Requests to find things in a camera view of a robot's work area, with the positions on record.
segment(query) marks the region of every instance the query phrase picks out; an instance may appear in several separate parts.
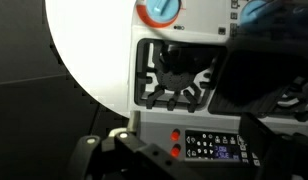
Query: dark background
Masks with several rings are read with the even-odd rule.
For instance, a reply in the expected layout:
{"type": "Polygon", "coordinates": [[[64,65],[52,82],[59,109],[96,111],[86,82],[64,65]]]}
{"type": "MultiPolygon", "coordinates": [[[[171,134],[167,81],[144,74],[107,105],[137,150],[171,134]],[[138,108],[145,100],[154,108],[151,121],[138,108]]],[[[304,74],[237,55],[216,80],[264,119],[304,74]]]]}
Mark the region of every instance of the dark background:
{"type": "Polygon", "coordinates": [[[43,0],[0,0],[0,180],[59,179],[81,136],[125,124],[67,71],[43,0]]]}

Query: white circular background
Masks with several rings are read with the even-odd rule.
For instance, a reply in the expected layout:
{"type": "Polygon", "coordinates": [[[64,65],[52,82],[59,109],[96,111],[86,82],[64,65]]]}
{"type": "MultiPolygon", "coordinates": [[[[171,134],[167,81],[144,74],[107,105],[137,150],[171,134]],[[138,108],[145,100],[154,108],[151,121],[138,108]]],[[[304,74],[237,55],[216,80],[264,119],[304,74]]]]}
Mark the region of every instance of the white circular background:
{"type": "Polygon", "coordinates": [[[134,0],[47,0],[56,48],[76,81],[97,101],[128,117],[134,0]]]}

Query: control panel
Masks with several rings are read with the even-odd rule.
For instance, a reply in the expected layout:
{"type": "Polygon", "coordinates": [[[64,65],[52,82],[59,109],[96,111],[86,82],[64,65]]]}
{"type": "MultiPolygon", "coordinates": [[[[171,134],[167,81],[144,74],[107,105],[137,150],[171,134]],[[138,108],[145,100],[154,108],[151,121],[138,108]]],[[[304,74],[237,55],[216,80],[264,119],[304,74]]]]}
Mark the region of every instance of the control panel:
{"type": "Polygon", "coordinates": [[[236,161],[260,166],[257,156],[237,134],[186,130],[185,141],[186,159],[236,161]]]}

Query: red button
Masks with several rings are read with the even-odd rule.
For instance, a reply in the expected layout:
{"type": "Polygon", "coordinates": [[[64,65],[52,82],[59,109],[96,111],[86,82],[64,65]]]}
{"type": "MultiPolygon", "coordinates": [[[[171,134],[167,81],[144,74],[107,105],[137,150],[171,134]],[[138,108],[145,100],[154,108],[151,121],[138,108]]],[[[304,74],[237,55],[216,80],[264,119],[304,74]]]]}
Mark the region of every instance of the red button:
{"type": "Polygon", "coordinates": [[[177,131],[172,132],[171,139],[172,141],[178,141],[178,138],[180,137],[180,133],[177,131]]]}
{"type": "Polygon", "coordinates": [[[180,149],[177,147],[173,147],[173,149],[171,150],[171,155],[173,157],[177,157],[180,154],[180,149]]]}

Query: blue part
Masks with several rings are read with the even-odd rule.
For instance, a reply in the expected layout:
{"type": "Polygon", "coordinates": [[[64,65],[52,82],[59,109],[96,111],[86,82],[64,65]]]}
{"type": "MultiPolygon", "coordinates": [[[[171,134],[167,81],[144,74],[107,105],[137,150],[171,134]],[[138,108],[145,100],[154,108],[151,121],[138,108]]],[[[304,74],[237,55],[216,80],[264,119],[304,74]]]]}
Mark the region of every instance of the blue part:
{"type": "Polygon", "coordinates": [[[146,11],[149,17],[158,23],[171,21],[180,9],[179,0],[147,0],[146,11]]]}
{"type": "Polygon", "coordinates": [[[292,33],[307,36],[308,35],[308,7],[296,7],[293,9],[287,22],[288,28],[292,33]]]}
{"type": "Polygon", "coordinates": [[[270,2],[255,0],[246,4],[241,12],[240,26],[248,31],[264,31],[271,27],[274,16],[267,16],[283,6],[281,0],[270,2]]]}

